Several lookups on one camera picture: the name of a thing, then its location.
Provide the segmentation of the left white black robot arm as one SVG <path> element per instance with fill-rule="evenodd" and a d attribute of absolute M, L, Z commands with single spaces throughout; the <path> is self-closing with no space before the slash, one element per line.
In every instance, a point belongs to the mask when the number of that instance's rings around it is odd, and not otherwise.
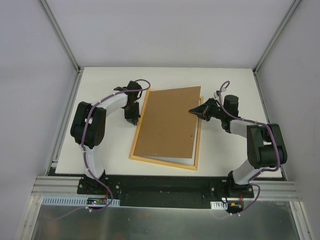
<path fill-rule="evenodd" d="M 105 136 L 106 119 L 119 109 L 124 110 L 124 119 L 136 126 L 141 117 L 138 100 L 142 92 L 150 88 L 142 88 L 140 82 L 148 82 L 144 79 L 130 81 L 127 86 L 115 87 L 108 96 L 96 103 L 81 101 L 71 124 L 70 135 L 79 145 L 83 156 L 84 175 L 91 180 L 88 188 L 94 194 L 99 195 L 105 191 L 106 183 L 100 179 L 105 172 L 105 167 L 98 157 L 98 146 Z"/>

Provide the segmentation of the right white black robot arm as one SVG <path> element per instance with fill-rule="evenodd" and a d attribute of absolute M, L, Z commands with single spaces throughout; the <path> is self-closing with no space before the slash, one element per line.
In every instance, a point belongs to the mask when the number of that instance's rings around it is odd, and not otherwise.
<path fill-rule="evenodd" d="M 220 199 L 252 198 L 251 182 L 264 172 L 276 172 L 288 159 L 280 126 L 240 118 L 238 107 L 239 98 L 226 95 L 223 102 L 212 97 L 188 111 L 207 122 L 218 119 L 227 133 L 246 138 L 247 159 L 215 187 L 214 193 Z"/>

